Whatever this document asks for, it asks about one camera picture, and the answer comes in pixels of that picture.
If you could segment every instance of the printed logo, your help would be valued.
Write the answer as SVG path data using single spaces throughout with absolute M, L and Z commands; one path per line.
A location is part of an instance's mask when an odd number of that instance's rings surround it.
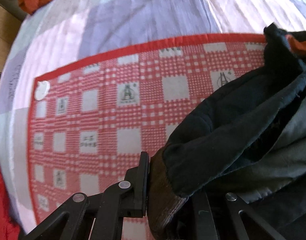
M 42 195 L 37 195 L 37 200 L 38 200 L 39 207 L 42 210 L 44 210 L 46 212 L 49 212 L 48 198 L 46 198 Z
M 80 153 L 97 153 L 97 131 L 80 133 Z
M 66 173 L 62 170 L 54 169 L 53 171 L 54 187 L 66 189 Z
M 68 105 L 68 97 L 57 98 L 56 115 L 65 114 Z
M 41 132 L 34 134 L 34 149 L 43 150 L 43 133 Z
M 235 79 L 233 70 L 211 71 L 213 91 Z
M 138 82 L 118 85 L 117 93 L 118 106 L 139 104 Z

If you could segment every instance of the red border trim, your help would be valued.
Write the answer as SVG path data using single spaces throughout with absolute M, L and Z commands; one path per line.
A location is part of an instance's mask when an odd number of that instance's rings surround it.
M 206 43 L 215 43 L 215 42 L 258 42 L 258 43 L 265 43 L 266 39 L 265 36 L 262 34 L 241 34 L 241 33 L 212 33 L 212 34 L 201 34 L 201 35 L 192 35 L 192 36 L 181 36 L 181 37 L 174 37 L 174 38 L 168 38 L 164 40 L 157 40 L 157 41 L 150 41 L 147 43 L 142 44 L 136 44 L 132 46 L 127 46 L 124 48 L 108 51 L 105 53 L 97 54 L 91 57 L 87 57 L 84 59 L 81 59 L 79 61 L 73 62 L 69 65 L 63 66 L 61 68 L 58 68 L 54 71 L 48 72 L 44 75 L 41 75 L 39 77 L 35 78 L 34 86 L 32 90 L 31 95 L 31 101 L 28 111 L 28 123 L 27 128 L 30 127 L 30 117 L 32 114 L 32 102 L 34 100 L 34 91 L 37 87 L 38 81 L 44 81 L 44 80 L 50 80 L 55 78 L 56 76 L 63 75 L 67 73 L 68 71 L 73 71 L 76 69 L 79 69 L 81 67 L 93 64 L 95 62 L 101 62 L 117 57 L 123 57 L 135 53 L 142 53 L 147 52 L 151 50 L 157 50 L 157 49 L 164 49 L 164 48 L 170 48 L 170 47 L 179 47 L 179 46 L 189 46 L 189 45 L 199 45 L 199 44 L 206 44 Z M 29 131 L 27 129 L 27 142 L 30 142 L 30 135 Z M 27 168 L 28 168 L 28 179 L 29 179 L 29 193 L 30 198 L 32 201 L 33 211 L 35 215 L 35 219 L 37 224 L 40 223 L 37 214 L 37 209 L 35 207 L 33 194 L 32 194 L 32 185 L 30 183 L 31 181 L 31 174 L 30 174 L 30 163 L 28 161 L 29 158 L 29 145 L 27 146 Z

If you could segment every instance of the black metal bracket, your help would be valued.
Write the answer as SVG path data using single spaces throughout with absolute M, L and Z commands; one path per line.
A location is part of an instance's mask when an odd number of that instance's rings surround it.
M 274 240 L 285 240 L 285 238 L 277 232 L 269 223 L 260 217 L 245 201 L 234 193 L 225 195 L 225 202 L 229 209 L 231 220 L 239 240 L 249 240 L 241 215 L 247 214 L 258 226 L 262 228 L 267 235 Z
M 192 208 L 195 239 L 218 240 L 210 203 L 205 191 L 201 190 L 192 195 Z
M 148 154 L 141 152 L 124 181 L 89 197 L 75 193 L 23 239 L 120 240 L 124 217 L 145 216 L 148 163 Z

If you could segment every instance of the white button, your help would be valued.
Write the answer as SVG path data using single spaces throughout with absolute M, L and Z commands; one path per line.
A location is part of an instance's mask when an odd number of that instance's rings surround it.
M 47 96 L 51 84 L 48 81 L 38 81 L 37 88 L 35 90 L 35 99 L 40 101 Z

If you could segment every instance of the red and white checkered blanket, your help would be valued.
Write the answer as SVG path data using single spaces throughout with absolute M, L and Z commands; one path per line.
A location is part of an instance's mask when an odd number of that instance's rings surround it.
M 153 155 L 197 104 L 262 66 L 265 39 L 211 34 L 154 41 L 89 57 L 35 79 L 29 185 L 37 222 L 75 192 L 94 195 L 123 180 L 141 151 Z M 123 239 L 149 239 L 145 219 L 126 219 Z

